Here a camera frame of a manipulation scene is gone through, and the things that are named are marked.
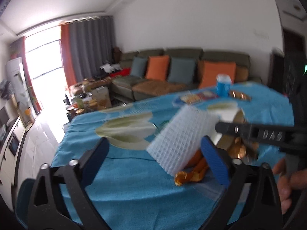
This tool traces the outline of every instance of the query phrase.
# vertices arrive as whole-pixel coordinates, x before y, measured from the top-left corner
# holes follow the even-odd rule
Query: window
[[[30,78],[33,80],[43,74],[62,67],[59,40],[38,47],[26,54]]]
[[[61,28],[59,26],[46,29],[38,32],[25,39],[26,53],[31,50],[41,47],[50,42],[61,39]]]

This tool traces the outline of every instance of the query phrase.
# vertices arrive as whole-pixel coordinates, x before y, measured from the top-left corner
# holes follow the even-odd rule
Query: sofa cushion
[[[237,66],[235,70],[234,82],[245,82],[248,79],[249,71],[247,67]]]
[[[151,56],[148,59],[146,79],[161,80],[166,79],[169,65],[169,56]]]
[[[204,75],[199,88],[216,85],[216,76],[218,74],[227,74],[230,76],[231,82],[234,82],[236,70],[235,62],[207,62],[204,65]]]
[[[130,75],[143,78],[146,66],[147,66],[146,58],[134,57]]]
[[[132,66],[133,58],[137,56],[138,53],[138,51],[123,53],[121,61],[119,62],[120,67],[122,69],[130,68]]]
[[[232,62],[234,61],[237,66],[247,67],[250,70],[251,58],[247,53],[242,52],[227,52],[227,51],[205,51],[202,60],[214,62]]]
[[[248,81],[253,81],[253,82],[263,84],[262,79],[260,77],[248,77]]]
[[[193,83],[195,67],[194,59],[172,58],[167,81],[186,85]]]
[[[151,96],[151,95],[148,95],[148,94],[138,93],[138,92],[133,91],[133,97],[136,101],[140,101],[140,100],[144,100],[144,99],[148,99],[148,98],[153,98],[155,96]]]
[[[112,80],[112,83],[114,85],[118,85],[118,86],[122,86],[122,87],[131,89],[135,84],[142,82],[142,81],[145,81],[145,79],[129,75],[125,77],[116,78]]]
[[[138,51],[123,53],[121,60],[133,60],[133,58],[137,56],[138,53]]]
[[[123,87],[123,86],[120,86],[120,85],[112,84],[111,89],[112,89],[112,93],[114,93],[114,94],[119,94],[119,95],[124,96],[126,98],[129,98],[133,101],[135,100],[131,87],[126,88],[126,87]]]
[[[203,78],[203,75],[204,75],[204,72],[203,72],[204,62],[205,62],[205,60],[199,60],[198,63],[197,63],[197,80],[199,82],[202,81],[202,78]],[[236,70],[235,70],[234,83],[247,81],[248,75],[249,75],[249,71],[248,71],[247,67],[237,65]]]
[[[163,55],[163,53],[164,53],[163,48],[160,48],[160,49],[145,49],[145,50],[141,50],[138,53],[138,57],[148,58],[149,56],[160,56],[160,55]]]
[[[151,96],[161,96],[174,93],[185,88],[185,84],[174,84],[160,80],[147,80],[132,87],[134,92],[148,94]]]
[[[165,51],[165,55],[175,58],[190,58],[198,60],[203,54],[202,48],[168,48]]]

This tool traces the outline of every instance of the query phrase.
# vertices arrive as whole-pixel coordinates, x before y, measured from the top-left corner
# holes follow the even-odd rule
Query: snack package
[[[218,96],[211,91],[203,91],[197,94],[187,94],[187,95],[181,96],[180,100],[186,104],[194,104],[194,103],[199,103],[199,102],[210,100],[210,99],[215,99],[217,97]]]

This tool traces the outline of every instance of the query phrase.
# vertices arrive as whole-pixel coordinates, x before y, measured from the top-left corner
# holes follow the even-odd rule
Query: teal pillow
[[[193,83],[196,62],[194,59],[172,58],[167,81],[170,83]]]
[[[134,57],[130,75],[143,78],[146,70],[147,59]]]

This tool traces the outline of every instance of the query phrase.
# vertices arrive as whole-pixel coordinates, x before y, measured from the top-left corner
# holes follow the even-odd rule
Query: human hand
[[[281,212],[285,214],[292,203],[289,198],[292,190],[307,188],[307,169],[296,171],[290,177],[287,177],[284,175],[286,173],[286,160],[283,158],[274,166],[272,171],[274,175],[280,174],[277,189],[281,202]]]

